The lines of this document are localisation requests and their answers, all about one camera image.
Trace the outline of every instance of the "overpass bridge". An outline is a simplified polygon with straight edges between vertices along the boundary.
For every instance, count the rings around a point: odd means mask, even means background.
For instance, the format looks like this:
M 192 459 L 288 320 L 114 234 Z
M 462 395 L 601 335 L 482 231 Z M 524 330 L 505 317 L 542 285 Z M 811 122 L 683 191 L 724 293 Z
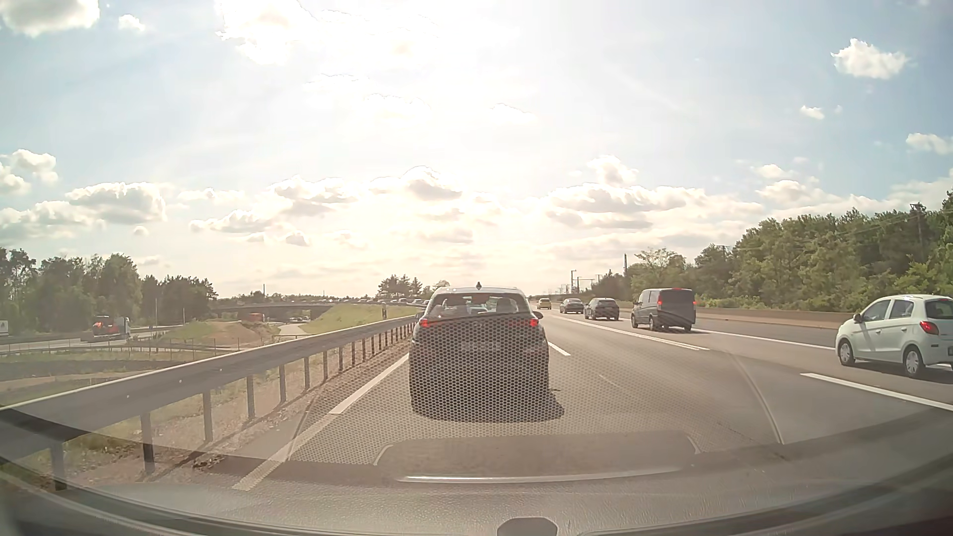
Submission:
M 242 303 L 233 305 L 213 305 L 213 313 L 261 313 L 269 319 L 287 319 L 294 311 L 308 311 L 312 319 L 320 317 L 331 309 L 333 303 L 316 301 L 274 301 L 267 303 Z

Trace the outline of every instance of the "dark gray car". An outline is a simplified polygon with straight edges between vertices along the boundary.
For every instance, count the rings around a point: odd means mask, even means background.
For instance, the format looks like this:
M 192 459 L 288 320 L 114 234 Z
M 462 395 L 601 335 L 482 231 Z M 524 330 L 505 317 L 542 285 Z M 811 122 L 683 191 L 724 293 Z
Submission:
M 632 305 L 632 327 L 648 324 L 649 329 L 678 326 L 692 330 L 695 323 L 695 291 L 690 288 L 648 288 Z

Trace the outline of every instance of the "lane marking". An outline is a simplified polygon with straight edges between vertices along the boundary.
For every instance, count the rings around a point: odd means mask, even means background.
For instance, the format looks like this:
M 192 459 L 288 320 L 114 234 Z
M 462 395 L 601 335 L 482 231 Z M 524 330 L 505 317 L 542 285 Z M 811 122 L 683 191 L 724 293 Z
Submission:
M 562 348 L 556 346 L 555 344 L 552 344 L 551 342 L 549 342 L 549 346 L 550 346 L 550 348 L 556 350 L 557 352 L 559 352 L 559 353 L 562 354 L 563 356 L 568 356 L 568 355 L 569 355 L 569 352 L 563 350 Z
M 318 419 L 316 423 L 308 426 L 305 431 L 294 436 L 291 441 L 279 448 L 274 454 L 269 456 L 267 460 L 253 469 L 252 472 L 242 477 L 241 480 L 232 486 L 232 489 L 237 489 L 239 491 L 251 491 L 253 487 L 260 484 L 261 481 L 265 480 L 265 478 L 272 473 L 272 471 L 277 469 L 279 465 L 287 462 L 297 449 L 301 448 L 302 445 L 313 439 L 318 432 L 327 427 L 327 425 L 330 424 L 334 419 L 337 419 L 338 415 L 347 411 L 348 408 L 357 402 L 358 399 L 366 395 L 367 392 L 370 391 L 375 385 L 381 383 L 392 372 L 397 370 L 400 365 L 407 362 L 407 359 L 409 358 L 410 354 L 404 354 L 404 357 L 397 360 L 391 366 L 385 368 L 380 374 L 374 376 L 367 383 L 361 385 L 361 387 L 352 393 L 351 396 L 341 401 L 334 407 L 334 409 Z
M 334 409 L 328 412 L 328 415 L 340 415 L 344 413 L 345 411 L 347 411 L 347 409 L 351 407 L 351 404 L 357 402 L 357 399 L 366 395 L 367 392 L 370 391 L 375 385 L 384 381 L 384 379 L 387 378 L 388 375 L 394 372 L 400 365 L 407 362 L 407 360 L 410 357 L 411 357 L 410 354 L 404 354 L 404 357 L 397 360 L 391 366 L 385 368 L 383 372 L 381 372 L 377 376 L 374 376 L 373 380 L 365 383 L 363 386 L 361 386 L 360 389 L 357 389 L 354 393 L 352 393 L 350 397 L 344 399 L 343 401 L 341 401 L 340 404 L 336 405 Z
M 928 405 L 930 407 L 945 409 L 946 411 L 953 411 L 953 404 L 931 401 L 929 399 L 922 399 L 920 397 L 915 397 L 913 395 L 898 393 L 897 391 L 888 391 L 886 389 L 881 389 L 879 387 L 864 385 L 863 383 L 854 383 L 853 381 L 841 380 L 840 378 L 831 378 L 830 376 L 815 374 L 813 372 L 801 372 L 801 375 L 806 376 L 807 378 L 813 378 L 815 380 L 830 381 L 831 383 L 836 383 L 837 385 L 844 385 L 846 387 L 854 387 L 855 389 L 860 389 L 862 391 L 869 391 L 871 393 L 877 393 L 879 395 L 884 395 L 886 397 L 893 397 L 895 399 L 900 399 L 902 401 Z
M 629 337 L 638 337 L 639 339 L 654 340 L 656 342 L 661 342 L 663 344 L 671 344 L 672 346 L 677 346 L 679 348 L 685 348 L 688 350 L 708 350 L 704 346 L 695 346 L 694 344 L 685 344 L 684 342 L 677 342 L 675 340 L 668 339 L 659 339 L 657 337 L 649 337 L 648 335 L 642 335 L 641 333 L 632 333 L 631 331 L 622 331 L 614 327 L 606 327 L 603 325 L 593 324 L 592 322 L 584 322 L 581 320 L 572 320 L 572 319 L 562 319 L 567 322 L 574 322 L 577 324 L 587 325 L 589 327 L 595 327 L 597 329 L 604 329 L 606 331 L 612 331 L 615 333 L 621 333 L 622 335 L 628 335 Z
M 783 344 L 794 344 L 795 346 L 804 346 L 806 348 L 818 348 L 820 350 L 835 350 L 834 346 L 821 346 L 819 344 L 808 344 L 807 342 L 795 342 L 793 340 L 768 339 L 767 337 L 756 337 L 754 335 L 743 335 L 741 333 L 728 333 L 726 331 L 712 331 L 710 329 L 697 329 L 699 333 L 714 333 L 716 335 L 730 335 L 731 337 L 741 337 L 743 339 L 767 340 L 769 342 L 781 342 Z

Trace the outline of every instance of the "truck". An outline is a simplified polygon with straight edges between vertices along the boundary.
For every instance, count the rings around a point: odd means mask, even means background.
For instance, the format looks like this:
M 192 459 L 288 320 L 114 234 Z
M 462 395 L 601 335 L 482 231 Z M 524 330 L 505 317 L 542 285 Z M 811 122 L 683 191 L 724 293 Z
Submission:
M 102 340 L 126 340 L 132 336 L 127 317 L 97 315 L 92 321 L 92 330 L 83 333 L 83 342 Z

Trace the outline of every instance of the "license plate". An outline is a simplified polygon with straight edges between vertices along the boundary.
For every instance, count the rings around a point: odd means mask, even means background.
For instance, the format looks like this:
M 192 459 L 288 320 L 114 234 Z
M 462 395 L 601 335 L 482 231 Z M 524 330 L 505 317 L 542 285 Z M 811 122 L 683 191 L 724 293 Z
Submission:
M 460 343 L 460 350 L 463 352 L 498 352 L 502 348 L 503 345 L 497 340 Z

